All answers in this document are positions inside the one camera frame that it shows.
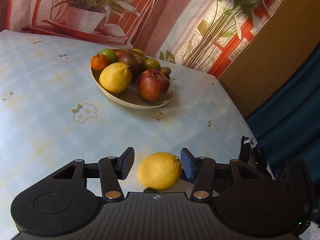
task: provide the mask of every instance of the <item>lemon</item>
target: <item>lemon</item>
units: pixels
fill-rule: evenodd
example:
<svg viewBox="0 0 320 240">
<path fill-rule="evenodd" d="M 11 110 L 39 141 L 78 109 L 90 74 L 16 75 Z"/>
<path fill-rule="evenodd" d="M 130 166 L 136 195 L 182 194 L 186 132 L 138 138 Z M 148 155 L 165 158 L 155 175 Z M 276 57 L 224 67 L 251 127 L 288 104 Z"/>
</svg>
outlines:
<svg viewBox="0 0 320 240">
<path fill-rule="evenodd" d="M 182 166 L 178 156 L 158 152 L 143 159 L 138 168 L 138 179 L 144 187 L 166 190 L 179 181 L 181 173 Z"/>
<path fill-rule="evenodd" d="M 112 95 L 117 95 L 126 90 L 132 80 L 130 67 L 122 62 L 107 66 L 100 74 L 100 85 Z"/>
</svg>

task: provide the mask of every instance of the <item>fruit bowl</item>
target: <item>fruit bowl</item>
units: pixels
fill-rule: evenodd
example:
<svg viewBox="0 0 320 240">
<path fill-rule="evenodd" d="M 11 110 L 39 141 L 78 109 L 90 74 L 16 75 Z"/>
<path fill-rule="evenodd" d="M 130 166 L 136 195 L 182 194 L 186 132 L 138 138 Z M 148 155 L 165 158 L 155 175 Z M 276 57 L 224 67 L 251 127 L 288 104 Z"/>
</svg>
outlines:
<svg viewBox="0 0 320 240">
<path fill-rule="evenodd" d="M 142 110 L 159 108 L 169 103 L 174 94 L 174 85 L 172 80 L 169 79 L 169 82 L 170 82 L 169 90 L 162 99 L 160 99 L 157 102 L 146 101 L 140 96 L 138 92 L 138 88 L 137 88 L 138 78 L 136 78 L 135 81 L 132 82 L 124 92 L 114 96 L 114 95 L 111 95 L 109 92 L 107 92 L 102 86 L 100 86 L 99 77 L 100 77 L 101 71 L 94 70 L 90 67 L 90 73 L 94 83 L 106 97 L 110 98 L 111 100 L 115 101 L 118 104 L 130 107 L 130 108 L 142 109 Z"/>
</svg>

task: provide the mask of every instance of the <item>white flower pot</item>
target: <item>white flower pot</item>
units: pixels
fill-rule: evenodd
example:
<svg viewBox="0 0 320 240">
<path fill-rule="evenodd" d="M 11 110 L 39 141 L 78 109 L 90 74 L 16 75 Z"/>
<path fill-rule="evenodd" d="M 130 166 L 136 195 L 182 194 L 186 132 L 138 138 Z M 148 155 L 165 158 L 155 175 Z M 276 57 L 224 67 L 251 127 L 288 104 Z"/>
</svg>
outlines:
<svg viewBox="0 0 320 240">
<path fill-rule="evenodd" d="M 103 18 L 103 13 L 91 12 L 67 6 L 66 27 L 92 33 Z"/>
</svg>

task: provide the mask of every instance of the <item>metal pin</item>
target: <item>metal pin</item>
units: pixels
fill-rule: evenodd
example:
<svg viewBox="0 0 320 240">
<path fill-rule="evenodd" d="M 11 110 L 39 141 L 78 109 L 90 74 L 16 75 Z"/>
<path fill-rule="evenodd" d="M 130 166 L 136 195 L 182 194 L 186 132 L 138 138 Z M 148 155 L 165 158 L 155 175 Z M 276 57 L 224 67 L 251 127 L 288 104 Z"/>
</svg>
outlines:
<svg viewBox="0 0 320 240">
<path fill-rule="evenodd" d="M 209 197 L 209 193 L 203 190 L 196 191 L 193 193 L 194 197 L 202 199 L 202 198 L 207 198 Z"/>
<path fill-rule="evenodd" d="M 116 190 L 111 190 L 111 191 L 108 191 L 105 196 L 109 199 L 116 199 L 116 198 L 119 198 L 121 197 L 121 193 L 119 191 L 116 191 Z"/>
</svg>

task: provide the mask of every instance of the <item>checkered tablecloth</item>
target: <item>checkered tablecloth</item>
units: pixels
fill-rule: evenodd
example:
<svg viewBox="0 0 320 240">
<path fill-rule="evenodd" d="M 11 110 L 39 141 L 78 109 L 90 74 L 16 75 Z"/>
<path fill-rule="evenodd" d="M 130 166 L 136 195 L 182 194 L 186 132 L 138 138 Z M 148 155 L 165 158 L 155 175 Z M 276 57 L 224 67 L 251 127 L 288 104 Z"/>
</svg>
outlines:
<svg viewBox="0 0 320 240">
<path fill-rule="evenodd" d="M 94 84 L 89 62 L 104 45 L 68 38 L 0 33 L 0 239 L 16 233 L 13 198 L 70 161 L 86 163 L 135 149 L 124 194 L 142 191 L 136 172 L 147 155 L 165 151 L 218 163 L 237 158 L 243 135 L 253 134 L 228 94 L 211 75 L 161 61 L 172 69 L 175 94 L 155 110 L 121 106 Z M 99 181 L 88 188 L 101 195 Z M 190 192 L 180 181 L 171 191 Z"/>
</svg>

